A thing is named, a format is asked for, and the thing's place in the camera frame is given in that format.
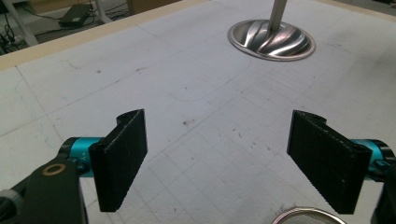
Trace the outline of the black power adapter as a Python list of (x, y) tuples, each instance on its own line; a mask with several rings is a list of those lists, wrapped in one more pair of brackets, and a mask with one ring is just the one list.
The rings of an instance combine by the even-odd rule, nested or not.
[(91, 4), (75, 4), (59, 20), (61, 27), (81, 27), (90, 17), (92, 12)]

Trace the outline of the white metal frame leg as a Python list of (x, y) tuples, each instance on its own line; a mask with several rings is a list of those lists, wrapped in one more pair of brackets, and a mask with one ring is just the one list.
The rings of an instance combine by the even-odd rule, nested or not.
[(35, 35), (32, 31), (24, 24), (22, 21), (19, 13), (17, 12), (16, 8), (13, 6), (13, 0), (1, 0), (1, 2), (5, 5), (8, 12), (11, 14), (14, 21), (17, 23), (18, 27), (21, 30), (21, 36), (23, 37), (25, 43), (29, 46), (35, 46), (38, 44)]

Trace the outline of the silver ribbed stand base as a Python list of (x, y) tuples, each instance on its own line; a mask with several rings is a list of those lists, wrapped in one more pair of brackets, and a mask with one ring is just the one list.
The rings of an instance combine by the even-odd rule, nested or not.
[(274, 62), (293, 62), (311, 56), (314, 38), (303, 29), (283, 22), (288, 0), (275, 0), (269, 20), (240, 21), (228, 31), (230, 43), (247, 55)]

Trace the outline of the brown cardboard box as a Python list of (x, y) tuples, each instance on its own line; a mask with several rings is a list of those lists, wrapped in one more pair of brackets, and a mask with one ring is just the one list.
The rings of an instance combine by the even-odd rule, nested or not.
[(131, 15), (167, 6), (180, 0), (126, 0)]

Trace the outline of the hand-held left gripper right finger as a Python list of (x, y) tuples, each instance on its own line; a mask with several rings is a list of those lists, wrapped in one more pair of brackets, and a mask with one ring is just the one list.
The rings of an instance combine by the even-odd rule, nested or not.
[(321, 116), (292, 112), (287, 153), (335, 212), (354, 213), (366, 178), (382, 181), (387, 145), (376, 139), (348, 139)]

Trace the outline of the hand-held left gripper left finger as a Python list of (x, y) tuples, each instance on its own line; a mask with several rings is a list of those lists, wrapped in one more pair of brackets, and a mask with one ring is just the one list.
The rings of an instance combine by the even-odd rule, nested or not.
[(101, 212), (120, 209), (148, 153), (145, 110), (117, 116), (105, 137), (71, 137), (59, 150), (63, 159), (81, 164), (82, 176), (94, 179)]

